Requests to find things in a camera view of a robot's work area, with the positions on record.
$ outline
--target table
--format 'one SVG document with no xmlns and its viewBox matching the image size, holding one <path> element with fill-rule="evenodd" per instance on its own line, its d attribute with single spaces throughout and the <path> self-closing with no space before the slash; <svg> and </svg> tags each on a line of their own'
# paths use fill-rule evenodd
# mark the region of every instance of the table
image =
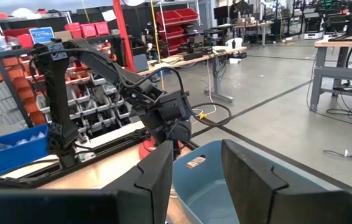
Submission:
<svg viewBox="0 0 352 224">
<path fill-rule="evenodd" d="M 127 133 L 131 133 L 136 129 L 142 128 L 142 123 L 136 122 L 129 124 L 121 129 L 112 131 L 104 134 L 97 138 L 92 139 L 85 146 L 96 146 L 103 144 L 108 141 L 112 141 L 120 136 Z M 139 161 L 139 145 L 132 146 L 128 149 L 123 150 L 113 156 L 102 159 L 92 165 L 77 170 L 65 177 L 59 178 L 53 182 L 45 184 L 40 189 L 92 189 L 97 187 L 103 187 L 119 176 L 123 175 L 131 167 L 136 165 Z M 189 153 L 190 150 L 186 147 L 182 149 L 182 155 Z M 37 171 L 43 167 L 49 166 L 51 163 L 36 164 L 29 167 L 24 167 L 15 170 L 11 173 L 4 175 L 3 177 L 18 178 L 31 172 Z M 174 224 L 189 224 L 187 217 L 184 215 L 180 202 L 176 198 L 169 199 L 168 215 L 171 217 Z"/>
<path fill-rule="evenodd" d="M 219 58 L 218 58 L 219 56 L 230 54 L 230 53 L 233 53 L 233 52 L 245 52 L 246 49 L 247 49 L 246 47 L 236 47 L 235 49 L 233 49 L 231 47 L 225 47 L 225 46 L 213 46 L 213 50 L 224 50 L 224 52 L 217 52 L 215 54 L 204 55 L 203 57 L 196 58 L 196 59 L 193 59 L 193 60 L 189 60 L 189 61 L 181 60 L 179 62 L 169 64 L 169 62 L 174 62 L 178 58 L 181 58 L 181 55 L 173 55 L 171 57 L 164 58 L 162 60 L 163 61 L 162 63 L 156 64 L 154 66 L 153 65 L 149 65 L 149 69 L 147 71 L 139 72 L 139 74 L 140 75 L 147 75 L 147 74 L 153 72 L 154 70 L 156 70 L 158 68 L 162 68 L 162 67 L 172 67 L 172 68 L 181 67 L 181 66 L 188 65 L 188 64 L 191 64 L 191 63 L 195 63 L 195 62 L 202 62 L 202 61 L 208 60 L 210 58 L 212 58 L 212 60 L 215 60 L 214 64 L 215 64 L 216 68 L 213 69 L 213 70 L 216 71 L 216 70 L 219 70 Z M 222 93 L 220 81 L 221 81 L 220 78 L 214 78 L 213 91 L 211 93 L 212 96 L 214 96 L 216 98 L 219 98 L 219 99 L 222 99 L 222 100 L 226 100 L 226 101 L 232 103 L 234 98 L 232 96 L 228 96 L 228 95 L 225 95 L 224 93 Z"/>
<path fill-rule="evenodd" d="M 333 87 L 341 85 L 341 80 L 352 80 L 352 68 L 345 68 L 349 47 L 352 47 L 352 38 L 346 41 L 319 40 L 314 46 L 317 48 L 315 69 L 313 74 L 312 95 L 310 99 L 310 109 L 317 110 L 320 95 L 324 92 L 332 93 L 334 96 L 343 94 L 352 96 L 352 93 L 334 89 L 322 88 L 323 78 L 333 78 Z M 327 48 L 340 47 L 336 68 L 325 66 Z"/>
<path fill-rule="evenodd" d="M 258 29 L 261 28 L 262 29 L 262 46 L 265 47 L 266 46 L 266 28 L 273 25 L 273 24 L 274 24 L 274 22 L 262 22 L 262 23 L 258 23 L 258 24 L 236 25 L 236 26 L 234 26 L 234 29 L 242 29 L 244 31 L 244 35 L 245 35 L 246 28 L 255 28 L 255 27 L 257 27 Z"/>
</svg>

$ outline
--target gray floor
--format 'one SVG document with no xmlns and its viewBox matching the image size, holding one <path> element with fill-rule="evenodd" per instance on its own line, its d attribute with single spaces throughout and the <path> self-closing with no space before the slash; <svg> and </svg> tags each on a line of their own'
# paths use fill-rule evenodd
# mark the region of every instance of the gray floor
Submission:
<svg viewBox="0 0 352 224">
<path fill-rule="evenodd" d="M 307 91 L 312 75 L 315 48 L 313 41 L 300 41 L 295 45 L 273 46 L 256 49 L 248 52 L 248 58 L 240 64 L 228 65 L 226 75 L 222 81 L 222 88 L 228 95 L 234 97 L 232 104 L 215 100 L 228 106 L 233 114 L 244 111 L 254 105 L 262 103 L 289 89 L 302 85 L 282 97 L 269 101 L 262 106 L 238 116 L 226 125 L 232 131 L 246 136 L 276 152 L 295 159 L 315 170 L 323 172 L 337 180 L 352 186 L 352 160 L 328 156 L 323 150 L 352 154 L 352 120 L 344 116 L 326 118 L 310 112 L 307 108 Z M 338 49 L 328 51 L 327 64 L 335 66 Z M 185 89 L 190 92 L 192 105 L 209 101 L 203 94 L 208 81 L 207 67 L 199 63 L 190 68 L 180 70 Z M 165 89 L 176 90 L 178 82 L 174 75 L 166 75 Z M 352 105 L 352 98 L 344 97 L 347 105 Z M 324 94 L 320 98 L 319 113 L 325 113 L 328 108 L 337 108 L 342 105 L 341 97 L 332 98 Z M 212 107 L 203 107 L 211 111 Z M 226 118 L 226 112 L 221 108 L 208 116 L 212 121 Z M 201 123 L 193 125 L 193 133 L 206 126 Z M 17 127 L 4 126 L 0 122 L 0 134 L 10 132 Z M 193 140 L 200 145 L 215 139 L 230 138 L 240 141 L 230 134 L 212 129 Z"/>
</svg>

